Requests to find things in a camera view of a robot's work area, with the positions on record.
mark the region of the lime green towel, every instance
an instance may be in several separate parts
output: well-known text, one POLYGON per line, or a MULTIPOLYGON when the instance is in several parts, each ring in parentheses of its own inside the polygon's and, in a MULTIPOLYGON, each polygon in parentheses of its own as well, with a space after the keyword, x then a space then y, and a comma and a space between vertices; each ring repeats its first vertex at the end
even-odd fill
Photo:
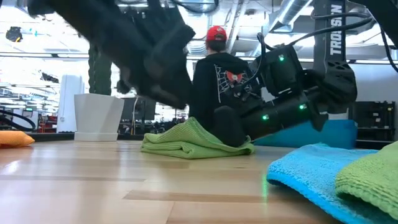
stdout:
POLYGON ((353 195, 398 220, 398 142, 344 167, 335 185, 337 196, 353 195))
POLYGON ((250 142, 248 138, 241 147, 226 146, 207 132, 195 118, 188 118, 163 134, 145 134, 141 152, 184 159, 239 156, 254 152, 250 142))

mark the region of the microfiber cloth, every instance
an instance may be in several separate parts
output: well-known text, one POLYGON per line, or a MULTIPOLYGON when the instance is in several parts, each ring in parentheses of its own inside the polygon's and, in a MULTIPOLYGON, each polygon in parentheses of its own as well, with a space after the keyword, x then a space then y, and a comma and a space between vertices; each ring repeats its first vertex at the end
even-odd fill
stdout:
POLYGON ((35 142, 22 131, 0 131, 0 148, 24 147, 35 142))
POLYGON ((360 198, 398 220, 398 142, 344 167, 335 185, 338 196, 360 198))
POLYGON ((377 152, 332 148, 325 144, 303 146, 271 163, 267 180, 270 184, 293 188, 343 223, 397 223, 370 203, 343 200, 335 192, 335 178, 341 169, 377 152))
POLYGON ((144 135, 141 152, 174 156, 183 159, 247 155, 254 152, 250 138, 240 147, 224 145, 207 132, 195 118, 188 118, 165 133, 144 135))

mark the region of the blue cushion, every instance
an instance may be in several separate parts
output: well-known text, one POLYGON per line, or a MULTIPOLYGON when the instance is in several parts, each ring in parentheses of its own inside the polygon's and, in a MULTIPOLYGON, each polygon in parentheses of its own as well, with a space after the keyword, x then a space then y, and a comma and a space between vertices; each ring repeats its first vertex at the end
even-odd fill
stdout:
POLYGON ((357 133, 358 128, 353 120, 328 120, 321 132, 314 130, 311 122, 307 122, 257 139, 254 145, 302 147, 322 142, 330 147, 352 149, 355 148, 357 133))

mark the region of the wooden table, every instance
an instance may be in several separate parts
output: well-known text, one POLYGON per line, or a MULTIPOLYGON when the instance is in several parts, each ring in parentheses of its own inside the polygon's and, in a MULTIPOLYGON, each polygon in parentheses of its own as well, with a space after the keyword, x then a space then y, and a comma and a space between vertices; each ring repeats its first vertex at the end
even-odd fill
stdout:
POLYGON ((2 224, 336 223, 298 193, 267 185, 292 149, 188 161, 139 141, 57 141, 0 150, 2 224))

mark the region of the white planter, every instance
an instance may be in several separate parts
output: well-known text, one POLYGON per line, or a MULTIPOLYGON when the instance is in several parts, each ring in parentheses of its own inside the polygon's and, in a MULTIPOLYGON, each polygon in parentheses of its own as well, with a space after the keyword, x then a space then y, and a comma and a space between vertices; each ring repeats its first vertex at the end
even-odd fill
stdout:
POLYGON ((75 95, 75 141, 116 141, 124 100, 98 94, 75 95))

